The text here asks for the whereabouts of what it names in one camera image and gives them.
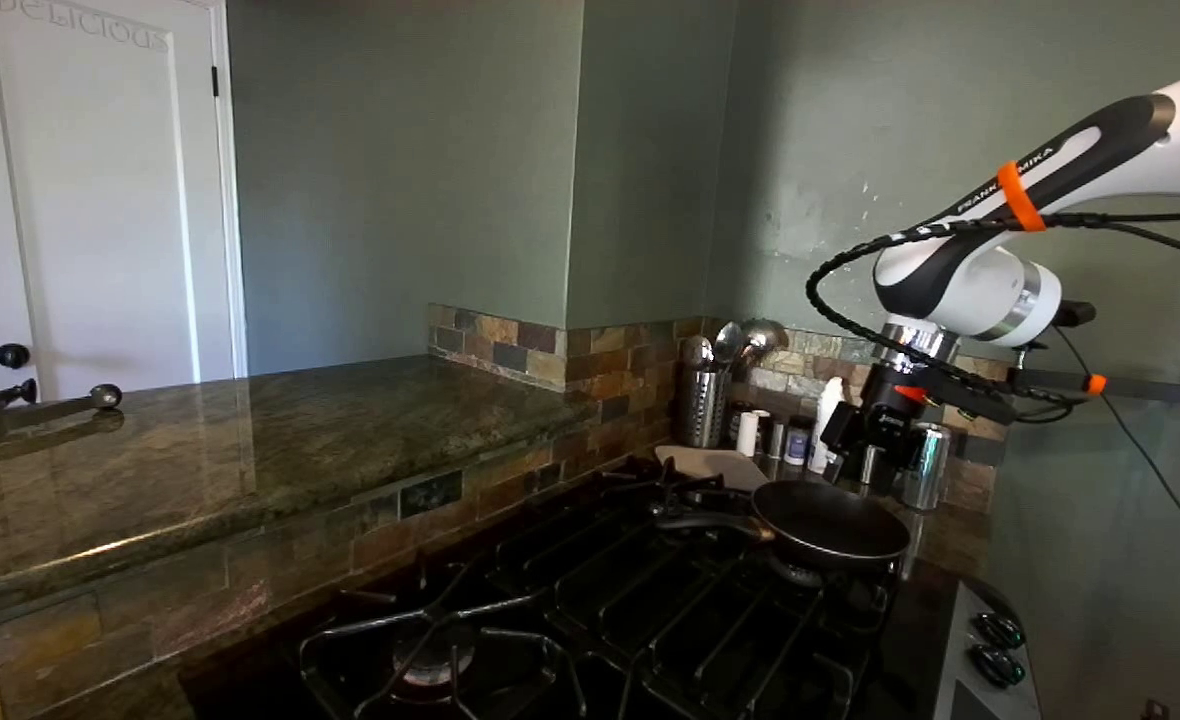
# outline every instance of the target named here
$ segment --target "door frame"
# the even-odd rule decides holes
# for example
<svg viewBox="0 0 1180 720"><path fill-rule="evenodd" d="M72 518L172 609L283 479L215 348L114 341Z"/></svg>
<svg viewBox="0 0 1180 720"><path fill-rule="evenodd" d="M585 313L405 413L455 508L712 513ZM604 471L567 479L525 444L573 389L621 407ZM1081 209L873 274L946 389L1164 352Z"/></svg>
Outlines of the door frame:
<svg viewBox="0 0 1180 720"><path fill-rule="evenodd" d="M250 375L250 320L246 320L246 267L239 267L239 198L238 198L238 126L232 126L232 53L230 53L230 0L175 0L175 5L201 5L212 14L209 24L209 53L212 53L212 74L221 80L215 91L215 179L221 179L221 253L230 260L224 281L230 281L230 365L232 375Z"/></svg>

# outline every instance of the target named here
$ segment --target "white door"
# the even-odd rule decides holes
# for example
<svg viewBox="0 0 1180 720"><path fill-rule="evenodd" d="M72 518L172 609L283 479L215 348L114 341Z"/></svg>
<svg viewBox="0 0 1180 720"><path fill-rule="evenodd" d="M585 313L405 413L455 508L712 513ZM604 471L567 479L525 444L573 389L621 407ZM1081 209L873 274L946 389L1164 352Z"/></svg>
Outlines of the white door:
<svg viewBox="0 0 1180 720"><path fill-rule="evenodd" d="M221 0L0 0L0 389L246 375L224 69Z"/></svg>

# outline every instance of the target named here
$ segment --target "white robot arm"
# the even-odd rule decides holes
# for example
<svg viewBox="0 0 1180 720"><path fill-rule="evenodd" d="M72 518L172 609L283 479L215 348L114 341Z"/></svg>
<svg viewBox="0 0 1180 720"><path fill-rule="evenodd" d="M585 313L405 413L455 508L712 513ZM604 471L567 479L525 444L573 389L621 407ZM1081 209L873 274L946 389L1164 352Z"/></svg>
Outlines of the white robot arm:
<svg viewBox="0 0 1180 720"><path fill-rule="evenodd" d="M1106 198L1180 198L1180 80L1086 115L930 226L1001 219L1036 232L1041 212ZM970 232L879 253L876 298L895 335L923 352L940 346L937 331L1004 348L1036 341L1060 308L1060 281L1004 241Z"/></svg>

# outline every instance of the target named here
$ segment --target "stove knob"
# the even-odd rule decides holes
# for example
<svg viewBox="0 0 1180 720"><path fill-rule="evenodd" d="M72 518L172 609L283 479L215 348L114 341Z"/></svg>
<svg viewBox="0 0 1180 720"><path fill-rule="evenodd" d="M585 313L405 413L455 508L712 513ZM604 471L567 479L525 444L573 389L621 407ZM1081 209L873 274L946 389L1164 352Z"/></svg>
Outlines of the stove knob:
<svg viewBox="0 0 1180 720"><path fill-rule="evenodd" d="M1024 682L1024 665L1004 648L974 648L970 659L993 687L1012 687Z"/></svg>
<svg viewBox="0 0 1180 720"><path fill-rule="evenodd" d="M974 628L975 628L988 645L995 645L995 648L1019 648L1019 645L1027 645L1019 619L1008 618L1008 614L995 614L995 609L974 618Z"/></svg>

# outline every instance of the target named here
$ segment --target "gray wall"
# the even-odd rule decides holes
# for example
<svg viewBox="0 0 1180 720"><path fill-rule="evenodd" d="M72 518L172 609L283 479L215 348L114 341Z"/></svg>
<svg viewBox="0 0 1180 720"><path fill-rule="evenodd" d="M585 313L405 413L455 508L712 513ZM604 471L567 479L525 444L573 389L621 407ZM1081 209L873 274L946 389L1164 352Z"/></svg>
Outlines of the gray wall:
<svg viewBox="0 0 1180 720"><path fill-rule="evenodd" d="M254 373L566 320L582 0L232 0Z"/></svg>
<svg viewBox="0 0 1180 720"><path fill-rule="evenodd" d="M1178 77L1180 5L745 5L721 219L734 306L829 329L806 277L838 247L950 209L1001 160ZM1102 320L1081 331L1092 359L1180 373L1180 257L1086 232L1012 247L1095 300ZM867 263L829 298L879 324Z"/></svg>
<svg viewBox="0 0 1180 720"><path fill-rule="evenodd" d="M589 0L567 324L716 313L740 0Z"/></svg>

